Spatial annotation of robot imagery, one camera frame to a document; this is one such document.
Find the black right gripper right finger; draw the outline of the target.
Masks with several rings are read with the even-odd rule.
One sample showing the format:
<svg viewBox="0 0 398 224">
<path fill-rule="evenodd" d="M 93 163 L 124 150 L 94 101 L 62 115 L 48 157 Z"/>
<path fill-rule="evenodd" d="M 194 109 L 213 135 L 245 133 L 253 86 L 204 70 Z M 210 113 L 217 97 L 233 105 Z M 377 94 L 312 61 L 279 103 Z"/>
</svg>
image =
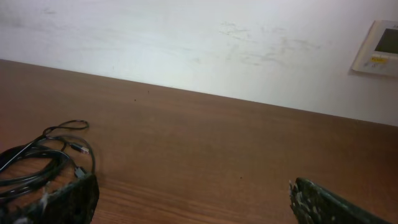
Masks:
<svg viewBox="0 0 398 224">
<path fill-rule="evenodd" d="M 289 198 L 299 224 L 389 224 L 305 178 L 289 183 Z"/>
</svg>

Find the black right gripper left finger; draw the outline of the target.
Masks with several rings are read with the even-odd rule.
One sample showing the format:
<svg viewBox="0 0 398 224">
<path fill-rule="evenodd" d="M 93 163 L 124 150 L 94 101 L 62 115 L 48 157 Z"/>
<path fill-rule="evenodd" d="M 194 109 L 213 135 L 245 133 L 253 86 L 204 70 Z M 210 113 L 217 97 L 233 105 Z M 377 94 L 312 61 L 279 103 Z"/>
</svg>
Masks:
<svg viewBox="0 0 398 224">
<path fill-rule="evenodd" d="M 23 208 L 13 212 L 1 209 L 1 223 L 90 224 L 99 196 L 96 176 L 86 174 Z"/>
</svg>

